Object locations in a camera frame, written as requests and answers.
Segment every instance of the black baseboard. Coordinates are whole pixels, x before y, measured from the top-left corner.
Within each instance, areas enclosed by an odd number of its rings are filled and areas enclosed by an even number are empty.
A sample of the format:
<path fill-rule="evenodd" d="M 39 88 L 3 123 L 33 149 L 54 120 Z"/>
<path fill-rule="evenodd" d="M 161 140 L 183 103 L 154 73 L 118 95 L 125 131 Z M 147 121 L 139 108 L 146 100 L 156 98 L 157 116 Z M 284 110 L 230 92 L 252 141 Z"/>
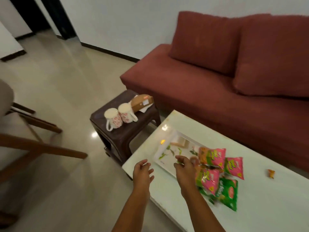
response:
<path fill-rule="evenodd" d="M 113 55 L 113 56 L 118 57 L 118 58 L 123 58 L 123 59 L 126 59 L 126 60 L 134 62 L 134 63 L 137 63 L 139 61 L 139 59 L 137 59 L 137 58 L 133 58 L 133 57 L 130 57 L 130 56 L 127 56 L 127 55 L 124 55 L 124 54 L 116 53 L 114 51 L 103 49 L 103 48 L 100 48 L 100 47 L 97 47 L 97 46 L 94 46 L 94 45 L 90 45 L 90 44 L 83 43 L 83 42 L 81 42 L 81 44 L 84 47 L 94 49 L 94 50 L 98 50 L 100 52 L 110 54 L 110 55 Z"/>
<path fill-rule="evenodd" d="M 66 40 L 63 36 L 56 35 L 56 37 L 61 39 L 61 40 Z"/>
<path fill-rule="evenodd" d="M 6 57 L 0 58 L 0 60 L 1 60 L 2 62 L 6 62 L 6 61 L 12 60 L 12 59 L 14 59 L 14 58 L 17 58 L 17 57 L 19 57 L 19 56 L 22 56 L 22 55 L 24 55 L 24 54 L 26 54 L 26 53 L 27 53 L 27 52 L 26 52 L 25 50 L 21 50 L 21 51 L 18 51 L 18 52 L 16 52 L 16 53 L 14 53 L 14 54 L 10 54 L 10 55 L 8 55 L 8 56 L 6 56 Z"/>
<path fill-rule="evenodd" d="M 27 33 L 27 34 L 25 34 L 25 35 L 15 37 L 15 39 L 16 39 L 16 40 L 22 40 L 22 39 L 25 39 L 25 38 L 28 38 L 28 37 L 31 37 L 31 36 L 34 36 L 34 35 L 35 35 L 34 32 L 30 32 L 30 33 Z"/>

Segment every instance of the white wall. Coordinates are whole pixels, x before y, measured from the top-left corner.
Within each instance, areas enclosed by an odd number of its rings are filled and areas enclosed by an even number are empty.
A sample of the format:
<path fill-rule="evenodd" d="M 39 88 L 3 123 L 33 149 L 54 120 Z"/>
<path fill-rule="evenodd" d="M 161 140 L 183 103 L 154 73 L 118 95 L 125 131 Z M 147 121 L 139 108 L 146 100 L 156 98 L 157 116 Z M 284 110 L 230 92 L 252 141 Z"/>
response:
<path fill-rule="evenodd" d="M 81 42 L 142 58 L 171 43 L 177 14 L 309 15 L 309 0 L 60 0 Z"/>
<path fill-rule="evenodd" d="M 0 22 L 0 58 L 23 50 L 10 32 Z"/>
<path fill-rule="evenodd" d="M 13 37 L 32 32 L 10 0 L 0 0 L 0 21 Z"/>
<path fill-rule="evenodd" d="M 51 16 L 49 15 L 47 9 L 45 8 L 44 4 L 42 3 L 41 0 L 34 0 L 38 7 L 40 8 L 41 12 L 43 13 L 43 15 L 45 16 L 47 22 L 49 23 L 50 27 L 52 28 L 52 30 L 54 31 L 54 33 L 58 36 L 61 36 L 58 28 L 56 27 L 55 23 L 53 22 Z"/>

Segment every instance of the red sofa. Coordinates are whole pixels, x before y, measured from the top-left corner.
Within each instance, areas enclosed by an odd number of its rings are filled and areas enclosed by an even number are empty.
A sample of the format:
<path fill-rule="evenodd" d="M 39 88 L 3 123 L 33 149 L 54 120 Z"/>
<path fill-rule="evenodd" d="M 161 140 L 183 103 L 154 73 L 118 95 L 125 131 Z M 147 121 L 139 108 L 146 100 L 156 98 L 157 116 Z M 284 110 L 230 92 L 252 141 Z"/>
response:
<path fill-rule="evenodd" d="M 229 19 L 180 12 L 172 44 L 157 46 L 121 80 L 153 96 L 159 107 L 309 171 L 305 25 L 304 16 Z"/>

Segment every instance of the mug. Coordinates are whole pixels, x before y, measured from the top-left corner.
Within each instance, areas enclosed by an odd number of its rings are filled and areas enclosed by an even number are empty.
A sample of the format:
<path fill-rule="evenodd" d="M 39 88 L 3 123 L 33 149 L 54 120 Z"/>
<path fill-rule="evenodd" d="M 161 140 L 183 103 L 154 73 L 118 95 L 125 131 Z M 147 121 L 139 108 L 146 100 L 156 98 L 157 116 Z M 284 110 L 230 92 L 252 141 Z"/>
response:
<path fill-rule="evenodd" d="M 122 125 L 122 119 L 120 114 L 116 108 L 107 109 L 104 112 L 104 116 L 106 118 L 106 130 L 112 131 L 113 129 L 119 128 Z"/>
<path fill-rule="evenodd" d="M 136 115 L 132 110 L 130 103 L 123 103 L 118 107 L 118 111 L 124 123 L 131 123 L 132 121 L 138 121 Z"/>

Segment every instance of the human hand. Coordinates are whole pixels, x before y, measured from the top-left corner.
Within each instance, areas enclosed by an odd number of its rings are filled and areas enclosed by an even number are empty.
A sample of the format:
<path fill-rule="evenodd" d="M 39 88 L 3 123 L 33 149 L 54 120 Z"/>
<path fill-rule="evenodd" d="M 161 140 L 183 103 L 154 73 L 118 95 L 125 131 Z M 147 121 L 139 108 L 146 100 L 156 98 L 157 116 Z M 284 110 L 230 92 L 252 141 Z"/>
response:
<path fill-rule="evenodd" d="M 185 156 L 175 156 L 178 162 L 174 163 L 176 169 L 176 177 L 181 188 L 181 194 L 185 198 L 189 191 L 196 189 L 195 187 L 195 168 L 190 160 Z"/>
<path fill-rule="evenodd" d="M 150 198 L 149 185 L 155 176 L 149 177 L 153 173 L 153 169 L 149 170 L 150 163 L 147 163 L 147 159 L 139 161 L 133 170 L 133 191 L 138 194 L 145 195 L 147 199 Z"/>

